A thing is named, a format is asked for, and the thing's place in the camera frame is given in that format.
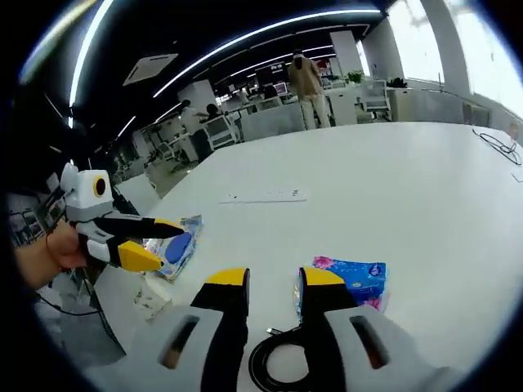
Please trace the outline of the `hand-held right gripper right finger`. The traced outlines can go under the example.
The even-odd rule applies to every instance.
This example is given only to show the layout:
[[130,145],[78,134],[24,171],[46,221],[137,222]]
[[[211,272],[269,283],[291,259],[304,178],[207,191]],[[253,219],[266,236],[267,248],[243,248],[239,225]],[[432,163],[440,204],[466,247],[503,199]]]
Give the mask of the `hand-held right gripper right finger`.
[[313,391],[451,391],[461,374],[436,367],[414,339],[370,305],[357,305],[336,274],[304,267],[303,348]]

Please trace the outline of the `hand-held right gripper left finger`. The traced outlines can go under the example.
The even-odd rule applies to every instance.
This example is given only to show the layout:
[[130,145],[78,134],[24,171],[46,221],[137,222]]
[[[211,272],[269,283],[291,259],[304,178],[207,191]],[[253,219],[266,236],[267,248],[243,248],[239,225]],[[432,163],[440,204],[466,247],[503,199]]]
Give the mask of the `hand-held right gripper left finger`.
[[248,340],[249,270],[209,276],[138,335],[122,364],[124,391],[235,391]]

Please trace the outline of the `person's left hand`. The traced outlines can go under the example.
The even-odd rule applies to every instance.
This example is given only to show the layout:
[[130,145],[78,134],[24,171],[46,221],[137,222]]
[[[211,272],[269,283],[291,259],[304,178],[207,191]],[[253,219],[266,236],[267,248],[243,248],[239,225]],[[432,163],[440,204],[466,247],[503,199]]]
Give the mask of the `person's left hand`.
[[45,238],[47,253],[60,270],[82,268],[87,259],[79,244],[76,229],[69,223],[60,221]]

